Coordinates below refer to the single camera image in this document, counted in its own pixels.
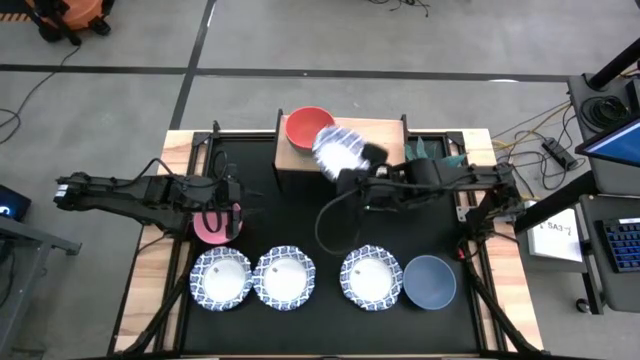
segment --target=table leg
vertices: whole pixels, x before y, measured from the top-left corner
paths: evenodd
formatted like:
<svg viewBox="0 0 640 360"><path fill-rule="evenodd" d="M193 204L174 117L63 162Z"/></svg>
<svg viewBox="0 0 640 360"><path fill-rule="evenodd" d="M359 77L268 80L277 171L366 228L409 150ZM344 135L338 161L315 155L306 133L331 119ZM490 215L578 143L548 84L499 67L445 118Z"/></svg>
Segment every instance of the table leg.
<svg viewBox="0 0 640 360"><path fill-rule="evenodd" d="M580 196L588 194L598 194L596 181L591 171L580 175L555 193L528 208L525 214L516 220L516 234L528 230L569 208L578 202Z"/></svg>

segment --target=white paper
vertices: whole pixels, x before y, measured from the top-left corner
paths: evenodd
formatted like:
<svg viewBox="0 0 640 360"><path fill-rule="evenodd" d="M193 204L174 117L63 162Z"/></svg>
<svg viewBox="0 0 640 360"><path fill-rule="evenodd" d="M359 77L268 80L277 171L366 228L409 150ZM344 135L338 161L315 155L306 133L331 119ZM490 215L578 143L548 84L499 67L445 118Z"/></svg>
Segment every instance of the white paper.
<svg viewBox="0 0 640 360"><path fill-rule="evenodd" d="M582 262L573 209L567 209L543 221L529 229L527 235L531 255Z"/></svg>

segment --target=pink cup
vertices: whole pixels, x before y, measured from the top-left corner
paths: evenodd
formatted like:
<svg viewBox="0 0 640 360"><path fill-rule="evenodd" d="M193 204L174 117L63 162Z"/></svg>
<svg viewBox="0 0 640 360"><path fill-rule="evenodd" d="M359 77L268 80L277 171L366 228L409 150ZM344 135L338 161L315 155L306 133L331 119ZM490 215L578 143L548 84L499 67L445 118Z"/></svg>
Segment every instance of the pink cup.
<svg viewBox="0 0 640 360"><path fill-rule="evenodd" d="M233 210L240 211L240 205L233 204ZM196 231L196 235L200 238L200 240L212 244L212 245L222 245L226 244L233 239L227 239L227 232L225 227L228 223L228 216L226 212L220 214L222 220L222 226L220 226L220 231L218 232L210 232L204 226L204 219L202 213L193 214L193 229ZM207 221L209 223L209 227L214 229L218 227L218 217L215 212L207 213ZM242 220L240 221L239 230L242 230Z"/></svg>

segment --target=black floor stripe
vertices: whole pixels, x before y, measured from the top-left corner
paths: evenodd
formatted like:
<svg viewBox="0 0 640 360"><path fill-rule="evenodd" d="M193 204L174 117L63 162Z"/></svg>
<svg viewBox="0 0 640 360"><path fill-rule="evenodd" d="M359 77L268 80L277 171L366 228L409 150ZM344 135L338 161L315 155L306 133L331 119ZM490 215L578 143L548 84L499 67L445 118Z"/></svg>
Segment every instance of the black floor stripe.
<svg viewBox="0 0 640 360"><path fill-rule="evenodd" d="M191 52L191 58L189 58L189 67L187 73L182 81L182 87L180 88L180 94L178 95L178 101L176 107L173 109L173 116L171 116L171 123L169 123L169 130L180 129L180 123L182 123L182 116L184 115L184 109L187 106L187 100L189 99L189 93L191 92L191 85L193 84L193 78L195 77L198 62L200 61L200 55L202 54L202 48L204 47L204 40L207 37L209 31L209 21L213 16L213 9L216 0L207 0L207 6L205 7L202 20L200 21L200 29L196 36L196 42Z"/></svg>
<svg viewBox="0 0 640 360"><path fill-rule="evenodd" d="M78 74L150 74L150 75L182 75L186 67L146 67L146 66L63 66L58 65L21 65L0 64L0 71L16 72L59 72Z"/></svg>
<svg viewBox="0 0 640 360"><path fill-rule="evenodd" d="M344 79L453 80L453 81L517 81L563 83L570 75L446 73L412 71L298 70L298 69L217 69L196 70L200 76L220 77L295 77Z"/></svg>

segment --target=gray concrete floor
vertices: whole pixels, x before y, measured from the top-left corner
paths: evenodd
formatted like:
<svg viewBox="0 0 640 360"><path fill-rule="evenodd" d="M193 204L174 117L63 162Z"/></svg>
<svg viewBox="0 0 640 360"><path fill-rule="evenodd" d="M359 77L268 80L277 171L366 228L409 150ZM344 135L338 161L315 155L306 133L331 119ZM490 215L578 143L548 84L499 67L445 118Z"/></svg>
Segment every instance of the gray concrete floor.
<svg viewBox="0 0 640 360"><path fill-rule="evenodd" d="M219 0L199 66L578 74L597 70L640 30L640 10L632 0L428 3L431 16L425 19L421 8L389 12L393 2ZM205 0L116 2L112 34L83 35L83 48L68 64L186 67L204 6ZM48 65L72 50L65 42L43 43L28 23L0 23L0 49L0 63ZM0 107L16 109L45 75L0 72ZM20 346L46 348L47 359L105 353L140 226L102 212L57 210L51 201L54 179L77 170L134 176L159 154L182 80L58 74L25 107L16 136L0 146L0 181L34 201L27 222L84 243L77 258L51 257ZM278 108L319 105L337 116L405 113L412 128L483 127L496 134L564 101L566 90L559 83L200 76L181 128L209 128L217 119L224 128L269 129ZM557 119L541 129L555 137L560 131ZM568 131L575 145L580 141L575 121ZM512 141L514 133L500 139ZM520 149L540 147L528 142ZM569 173L566 181L587 168ZM549 194L536 166L521 172L536 195ZM584 289L575 274L528 271L527 277L547 350L636 358L640 316L576 313L573 302Z"/></svg>

